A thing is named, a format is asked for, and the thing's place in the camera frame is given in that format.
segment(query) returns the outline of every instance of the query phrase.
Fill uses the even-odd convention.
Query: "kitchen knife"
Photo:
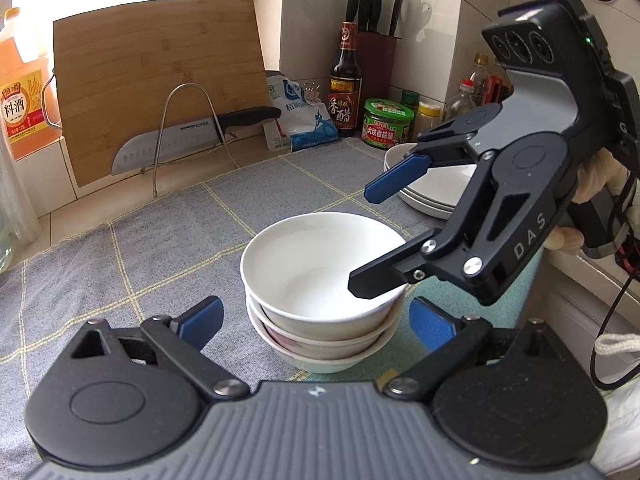
[[[371,12],[371,0],[360,0],[358,5],[358,30],[367,31],[367,23],[369,23],[369,15]]]
[[[382,0],[371,0],[371,10],[369,16],[369,32],[378,31],[378,22],[380,20],[380,12],[382,12]]]
[[[347,13],[345,14],[345,22],[354,22],[356,20],[356,13],[358,12],[358,0],[347,1]]]
[[[396,27],[398,26],[398,18],[400,17],[400,9],[402,7],[402,0],[394,1],[394,10],[391,12],[391,24],[389,25],[389,35],[396,35]]]

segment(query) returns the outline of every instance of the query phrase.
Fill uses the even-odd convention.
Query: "dark green lid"
[[[417,106],[420,102],[420,94],[413,90],[402,90],[402,98],[400,102],[407,106]]]
[[[396,121],[411,121],[414,118],[414,111],[411,108],[389,99],[367,99],[364,109],[379,117]]]

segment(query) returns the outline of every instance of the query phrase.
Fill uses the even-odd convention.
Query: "knife block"
[[[384,36],[376,32],[358,32],[356,56],[362,70],[357,126],[359,129],[362,129],[365,101],[373,97],[389,97],[397,41],[393,36]]]

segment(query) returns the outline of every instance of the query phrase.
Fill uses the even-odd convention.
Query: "green jar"
[[[362,140],[371,146],[388,150],[406,142],[414,112],[388,99],[367,99],[364,103]]]

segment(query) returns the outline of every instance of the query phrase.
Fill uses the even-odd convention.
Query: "stack of plates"
[[[398,144],[385,155],[384,170],[402,161],[404,154],[415,146],[414,142]],[[398,192],[398,196],[408,205],[436,218],[447,219],[458,204],[471,176],[476,170],[475,164],[433,168],[425,176],[409,184]]]

